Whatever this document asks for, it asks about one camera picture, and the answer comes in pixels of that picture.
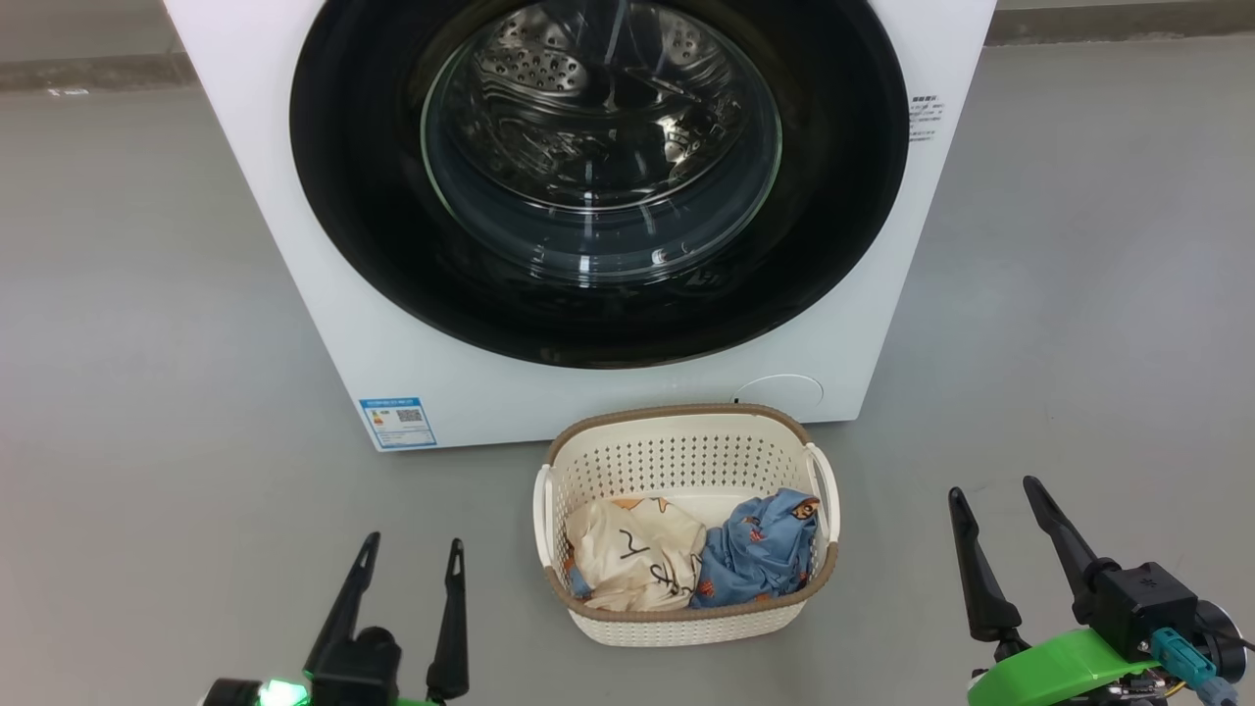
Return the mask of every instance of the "washing machine door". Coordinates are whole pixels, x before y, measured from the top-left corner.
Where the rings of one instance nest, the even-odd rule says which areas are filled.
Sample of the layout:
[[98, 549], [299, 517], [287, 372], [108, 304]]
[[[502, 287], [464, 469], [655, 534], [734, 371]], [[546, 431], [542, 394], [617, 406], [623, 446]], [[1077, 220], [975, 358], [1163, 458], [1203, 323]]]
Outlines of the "washing machine door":
[[817, 301], [909, 142], [866, 0], [328, 0], [290, 119], [310, 206], [373, 286], [585, 369], [708, 355]]

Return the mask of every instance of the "basket handle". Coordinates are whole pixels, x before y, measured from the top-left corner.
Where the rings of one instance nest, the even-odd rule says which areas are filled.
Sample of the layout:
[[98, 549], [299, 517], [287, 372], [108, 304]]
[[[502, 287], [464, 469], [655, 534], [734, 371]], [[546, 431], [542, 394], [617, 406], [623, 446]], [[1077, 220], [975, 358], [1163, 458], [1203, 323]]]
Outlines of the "basket handle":
[[814, 485], [823, 488], [825, 498], [820, 504], [823, 515], [821, 519], [828, 523], [828, 542], [836, 542], [841, 535], [841, 497], [837, 494], [837, 479], [832, 475], [832, 464], [828, 464], [828, 458], [818, 446], [807, 444], [806, 451], [807, 470], [811, 472]]
[[536, 474], [536, 488], [532, 492], [532, 529], [536, 530], [536, 553], [548, 569], [553, 566], [553, 553], [550, 549], [550, 523], [553, 518], [553, 484], [548, 480], [550, 465], [541, 466]]

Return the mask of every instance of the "green light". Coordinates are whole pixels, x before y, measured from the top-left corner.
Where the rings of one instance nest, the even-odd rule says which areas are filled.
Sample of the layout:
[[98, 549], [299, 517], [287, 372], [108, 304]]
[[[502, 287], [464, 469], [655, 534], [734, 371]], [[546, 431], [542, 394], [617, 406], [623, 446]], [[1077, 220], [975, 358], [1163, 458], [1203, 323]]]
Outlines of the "green light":
[[299, 683], [270, 680], [257, 692], [257, 706], [301, 706], [309, 703], [309, 691]]

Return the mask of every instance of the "white washing machine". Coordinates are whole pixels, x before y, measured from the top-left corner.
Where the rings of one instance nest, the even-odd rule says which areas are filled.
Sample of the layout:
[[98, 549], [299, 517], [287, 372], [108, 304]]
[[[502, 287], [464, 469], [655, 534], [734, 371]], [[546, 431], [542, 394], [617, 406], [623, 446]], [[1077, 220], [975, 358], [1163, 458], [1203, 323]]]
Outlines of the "white washing machine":
[[166, 0], [380, 451], [858, 415], [994, 0]]

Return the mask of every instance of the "white plastic basket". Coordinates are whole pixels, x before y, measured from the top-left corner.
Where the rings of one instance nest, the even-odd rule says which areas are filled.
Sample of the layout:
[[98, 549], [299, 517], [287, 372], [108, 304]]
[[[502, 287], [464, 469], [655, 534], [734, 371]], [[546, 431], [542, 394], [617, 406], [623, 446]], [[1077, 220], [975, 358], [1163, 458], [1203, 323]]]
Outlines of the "white plastic basket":
[[[739, 503], [781, 488], [821, 503], [813, 576], [791, 596], [709, 609], [597, 611], [571, 594], [560, 571], [570, 558], [566, 518], [591, 500], [666, 498], [718, 527]], [[694, 405], [594, 418], [562, 433], [536, 475], [532, 519], [545, 574], [585, 635], [619, 647], [675, 647], [764, 635], [793, 621], [832, 576], [841, 509], [828, 460], [796, 421], [757, 405]]]

